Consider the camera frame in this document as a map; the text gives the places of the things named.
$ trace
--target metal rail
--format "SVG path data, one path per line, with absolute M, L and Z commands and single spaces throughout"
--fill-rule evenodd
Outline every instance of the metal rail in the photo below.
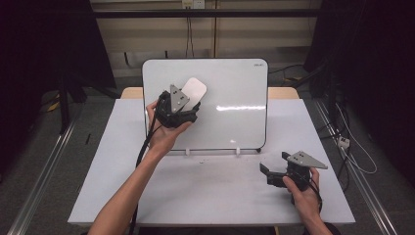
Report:
M 79 105 L 72 121 L 69 124 L 69 127 L 63 134 L 59 135 L 55 147 L 52 150 L 52 153 L 49 155 L 46 165 L 43 167 L 42 172 L 37 178 L 37 181 L 31 189 L 30 194 L 25 200 L 21 210 L 19 211 L 18 216 L 15 218 L 12 227 L 7 233 L 8 235 L 25 234 L 31 219 L 33 218 L 34 213 L 36 212 L 37 206 L 39 205 L 43 197 L 43 194 L 46 191 L 49 181 L 53 175 L 53 172 L 59 163 L 59 159 L 61 158 L 61 155 L 69 142 L 75 123 L 79 119 L 80 114 L 82 112 L 82 108 L 83 104 Z
M 352 9 L 192 9 L 192 10 L 95 10 L 94 12 L 41 10 L 35 14 L 42 17 L 87 17 L 96 19 L 116 18 L 309 18 L 341 16 Z
M 315 101 L 314 104 L 317 107 L 317 111 L 319 112 L 323 121 L 327 125 L 330 134 L 334 135 L 336 131 L 333 125 L 330 124 L 329 118 L 327 117 L 328 111 L 325 105 L 321 101 Z M 337 141 L 335 137 L 333 137 L 333 140 L 334 140 L 334 144 L 337 147 Z M 344 160 L 346 158 L 346 152 L 343 149 L 341 149 L 341 153 L 342 153 L 342 158 Z M 354 156 L 352 154 L 349 154 L 349 157 L 355 161 Z M 393 234 L 397 235 L 397 231 L 393 226 L 393 223 L 388 215 L 388 212 L 385 210 L 381 201 L 378 199 L 378 196 L 373 191 L 369 182 L 366 180 L 366 177 L 363 174 L 363 172 L 356 169 L 349 161 L 346 162 L 346 167 L 348 168 L 351 176 L 353 177 L 353 180 L 355 181 L 357 188 L 359 189 L 370 212 L 372 213 L 373 217 L 378 223 L 378 226 L 381 229 L 382 233 L 385 235 L 393 235 Z

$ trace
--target white whiteboard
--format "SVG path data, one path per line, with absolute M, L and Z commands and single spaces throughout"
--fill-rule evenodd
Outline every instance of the white whiteboard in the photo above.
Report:
M 150 60 L 143 65 L 144 105 L 170 84 L 195 77 L 207 86 L 198 119 L 173 150 L 259 149 L 265 144 L 268 64 L 262 59 Z

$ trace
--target dark background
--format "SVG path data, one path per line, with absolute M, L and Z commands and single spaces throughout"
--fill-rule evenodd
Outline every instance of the dark background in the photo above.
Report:
M 82 100 L 81 85 L 115 87 L 95 19 L 69 11 L 92 12 L 88 0 L 0 3 L 0 172 L 19 153 L 46 91 L 65 82 Z
M 322 8 L 351 11 L 317 20 L 304 68 L 325 67 L 310 80 L 311 95 L 322 97 L 331 85 L 338 101 L 342 93 L 342 102 L 353 107 L 372 140 L 415 186 L 414 4 L 337 0 L 323 1 Z

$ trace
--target table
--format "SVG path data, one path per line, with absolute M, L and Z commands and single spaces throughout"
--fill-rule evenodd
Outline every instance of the table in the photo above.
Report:
M 143 109 L 142 102 L 128 99 L 137 97 L 134 90 L 140 91 L 128 88 L 122 96 L 124 99 L 115 103 L 70 223 L 90 225 L 134 169 L 140 148 L 136 143 L 144 141 L 137 137 L 137 132 L 144 131 L 143 115 L 136 112 Z M 323 220 L 335 224 L 354 222 L 303 101 L 293 88 L 270 88 L 269 93 L 271 97 L 287 99 L 268 101 L 267 144 L 261 154 L 163 158 L 140 200 L 137 217 L 140 226 L 298 224 L 299 216 L 289 203 L 290 194 L 286 189 L 267 185 L 258 165 L 264 163 L 271 170 L 285 171 L 287 162 L 281 159 L 281 152 L 293 154 L 298 150 L 329 166 L 327 170 L 320 170 Z

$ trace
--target metal bracket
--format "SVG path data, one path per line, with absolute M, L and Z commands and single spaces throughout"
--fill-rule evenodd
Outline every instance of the metal bracket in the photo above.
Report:
M 306 154 L 303 151 L 299 151 L 293 155 L 287 157 L 287 161 L 295 165 L 307 166 L 307 167 L 316 167 L 316 168 L 329 168 L 325 164 L 322 164 L 320 161 L 314 159 L 312 156 Z
M 190 101 L 190 98 L 173 84 L 170 85 L 170 97 L 171 112 L 174 114 L 181 110 Z

